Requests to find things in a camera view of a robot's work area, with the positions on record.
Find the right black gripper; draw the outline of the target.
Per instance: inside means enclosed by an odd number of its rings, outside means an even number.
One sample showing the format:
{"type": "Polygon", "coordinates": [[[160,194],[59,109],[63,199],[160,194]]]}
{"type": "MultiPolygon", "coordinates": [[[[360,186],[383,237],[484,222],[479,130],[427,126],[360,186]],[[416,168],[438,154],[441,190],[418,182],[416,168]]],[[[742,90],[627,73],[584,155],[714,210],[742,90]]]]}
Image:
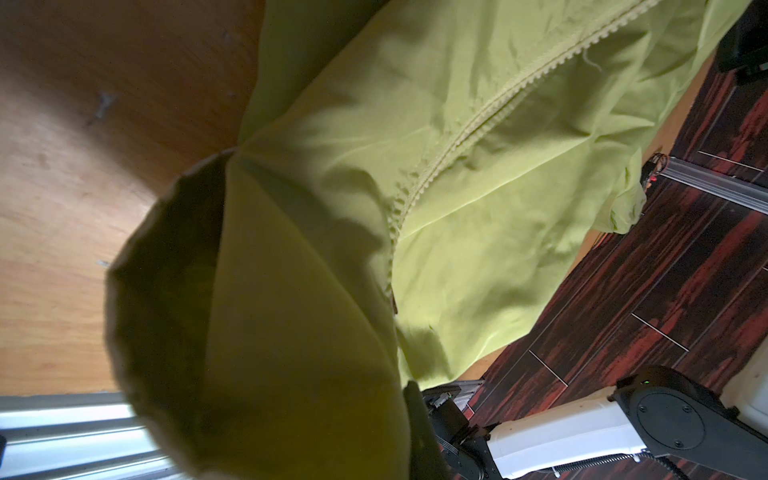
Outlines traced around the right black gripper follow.
{"type": "Polygon", "coordinates": [[[767,78],[767,0],[753,1],[718,46],[720,73],[734,72],[737,84],[767,78]]]}

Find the green zip-up jacket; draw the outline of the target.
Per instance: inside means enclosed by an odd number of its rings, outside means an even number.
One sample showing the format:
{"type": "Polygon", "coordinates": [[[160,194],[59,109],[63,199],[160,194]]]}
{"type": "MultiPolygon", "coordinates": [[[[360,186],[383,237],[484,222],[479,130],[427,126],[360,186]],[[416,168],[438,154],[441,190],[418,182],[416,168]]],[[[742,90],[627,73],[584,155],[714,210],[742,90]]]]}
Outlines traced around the green zip-up jacket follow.
{"type": "Polygon", "coordinates": [[[527,335],[744,1],[270,1],[237,147],[113,262],[118,383],[194,479],[446,479],[421,398],[527,335]]]}

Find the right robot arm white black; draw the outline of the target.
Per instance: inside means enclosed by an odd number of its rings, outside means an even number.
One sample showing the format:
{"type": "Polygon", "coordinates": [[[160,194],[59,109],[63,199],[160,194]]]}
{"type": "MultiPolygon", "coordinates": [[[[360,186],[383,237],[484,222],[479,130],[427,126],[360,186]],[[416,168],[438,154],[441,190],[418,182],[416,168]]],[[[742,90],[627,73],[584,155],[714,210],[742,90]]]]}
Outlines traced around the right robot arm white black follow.
{"type": "Polygon", "coordinates": [[[751,352],[722,392],[646,365],[614,386],[528,417],[477,426],[449,391],[424,395],[435,439],[465,479],[555,475],[649,458],[684,478],[676,455],[740,479],[767,476],[767,345],[751,352]]]}

